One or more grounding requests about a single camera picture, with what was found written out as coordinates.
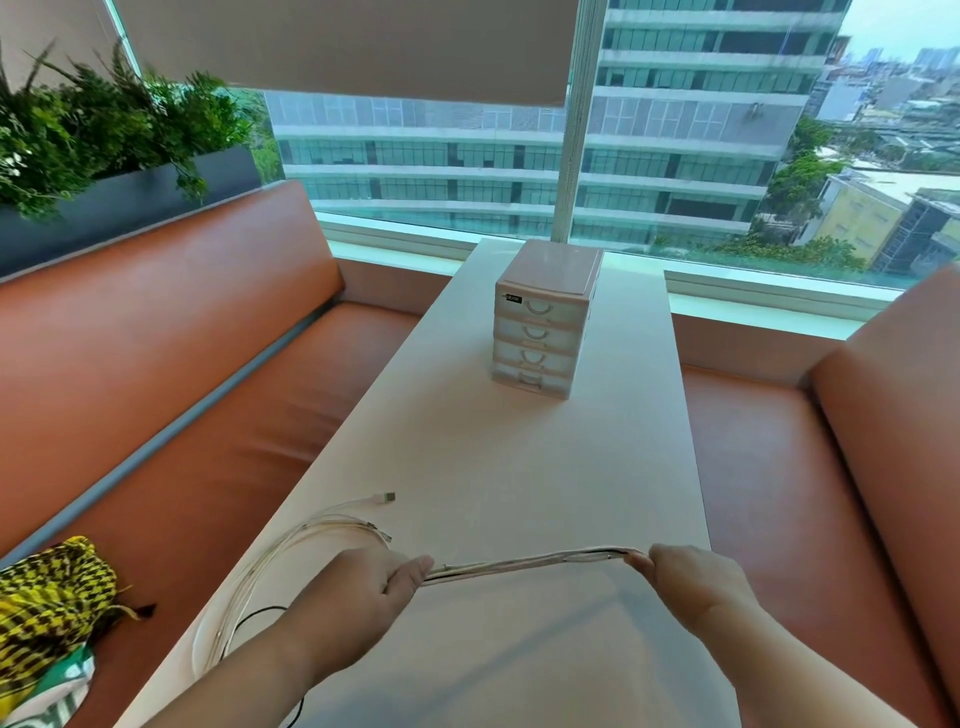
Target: sofa backrest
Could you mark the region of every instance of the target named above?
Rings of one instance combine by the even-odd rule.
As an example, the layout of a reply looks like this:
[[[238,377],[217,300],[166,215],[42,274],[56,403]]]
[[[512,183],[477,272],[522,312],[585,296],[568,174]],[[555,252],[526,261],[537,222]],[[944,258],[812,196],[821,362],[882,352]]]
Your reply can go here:
[[[900,296],[811,381],[960,706],[960,267]]]
[[[0,554],[342,287],[298,182],[0,284]]]

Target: hand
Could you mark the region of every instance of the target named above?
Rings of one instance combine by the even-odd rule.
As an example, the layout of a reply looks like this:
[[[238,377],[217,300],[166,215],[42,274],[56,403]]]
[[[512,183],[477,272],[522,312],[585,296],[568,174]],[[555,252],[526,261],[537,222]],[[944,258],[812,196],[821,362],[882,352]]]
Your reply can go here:
[[[624,561],[646,577],[670,613],[694,635],[703,616],[715,607],[762,611],[743,569],[712,551],[654,544],[649,556],[637,551]]]
[[[429,556],[410,561],[382,546],[341,551],[271,629],[312,687],[380,642],[432,567]]]

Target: sofa cushion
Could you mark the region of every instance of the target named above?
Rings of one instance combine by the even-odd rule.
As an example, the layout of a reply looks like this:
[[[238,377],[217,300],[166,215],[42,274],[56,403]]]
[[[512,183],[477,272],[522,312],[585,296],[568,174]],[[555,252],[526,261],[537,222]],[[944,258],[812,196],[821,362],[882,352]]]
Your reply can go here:
[[[127,603],[157,605],[97,644],[71,728],[113,725],[418,320],[336,306],[60,534],[90,538]]]
[[[292,182],[0,285],[0,553],[341,287]]]
[[[828,430],[799,390],[684,368],[710,542],[797,638],[921,728],[953,725]]]
[[[856,487],[960,707],[960,266],[812,372]]]

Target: window sill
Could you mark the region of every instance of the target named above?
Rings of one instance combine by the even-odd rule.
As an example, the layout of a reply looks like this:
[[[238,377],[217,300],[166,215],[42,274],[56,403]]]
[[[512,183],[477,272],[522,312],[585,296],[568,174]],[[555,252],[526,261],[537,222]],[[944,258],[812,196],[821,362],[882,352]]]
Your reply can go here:
[[[493,236],[317,213],[335,257],[453,276]],[[515,238],[494,238],[511,240]],[[901,291],[678,260],[607,253],[616,265],[663,273],[673,313],[845,340]]]

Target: sky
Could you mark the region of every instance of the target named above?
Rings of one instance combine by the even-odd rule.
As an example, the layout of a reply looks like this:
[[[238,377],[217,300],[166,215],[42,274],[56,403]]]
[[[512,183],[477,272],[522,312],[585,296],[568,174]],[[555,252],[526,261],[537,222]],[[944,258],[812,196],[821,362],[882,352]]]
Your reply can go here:
[[[858,59],[884,48],[884,61],[913,61],[921,48],[960,45],[960,0],[853,0],[841,35]]]

